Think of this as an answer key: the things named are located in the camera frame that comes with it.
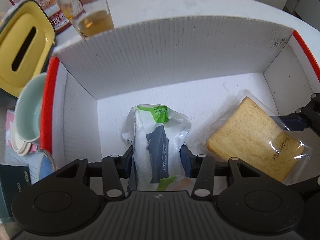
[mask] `slice of bread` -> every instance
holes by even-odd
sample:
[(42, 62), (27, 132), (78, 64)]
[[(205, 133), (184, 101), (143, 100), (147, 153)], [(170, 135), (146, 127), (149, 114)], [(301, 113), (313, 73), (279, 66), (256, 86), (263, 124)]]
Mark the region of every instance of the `slice of bread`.
[(245, 97), (234, 114), (209, 138), (207, 148), (226, 161), (238, 157), (282, 182), (304, 146)]

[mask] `glass cup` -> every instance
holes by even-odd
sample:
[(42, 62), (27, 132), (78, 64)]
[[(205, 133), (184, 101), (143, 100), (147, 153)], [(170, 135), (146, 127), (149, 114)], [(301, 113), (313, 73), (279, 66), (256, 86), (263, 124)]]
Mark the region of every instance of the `glass cup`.
[(113, 29), (107, 0), (55, 0), (83, 38)]

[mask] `dark green book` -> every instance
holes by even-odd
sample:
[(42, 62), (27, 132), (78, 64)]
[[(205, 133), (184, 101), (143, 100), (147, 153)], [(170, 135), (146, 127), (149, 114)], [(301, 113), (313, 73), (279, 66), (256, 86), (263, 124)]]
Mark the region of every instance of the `dark green book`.
[(0, 164), (0, 218), (3, 223), (12, 221), (11, 203), (19, 192), (30, 185), (27, 166)]

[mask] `tissue packet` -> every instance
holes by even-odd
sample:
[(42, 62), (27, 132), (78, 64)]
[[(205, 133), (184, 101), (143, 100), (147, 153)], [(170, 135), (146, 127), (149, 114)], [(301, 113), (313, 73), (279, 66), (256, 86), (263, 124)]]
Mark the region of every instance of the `tissue packet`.
[(122, 137), (133, 145), (130, 190), (156, 190), (160, 179), (185, 176), (180, 148), (191, 128), (189, 119), (163, 105), (131, 108)]

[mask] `light green bowl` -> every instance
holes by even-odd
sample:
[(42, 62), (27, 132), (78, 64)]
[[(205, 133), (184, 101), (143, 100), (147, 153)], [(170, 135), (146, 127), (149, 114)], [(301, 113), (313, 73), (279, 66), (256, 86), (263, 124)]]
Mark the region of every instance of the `light green bowl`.
[(46, 78), (47, 73), (41, 73), (31, 79), (16, 104), (14, 118), (17, 134), (25, 142), (40, 144), (40, 113)]

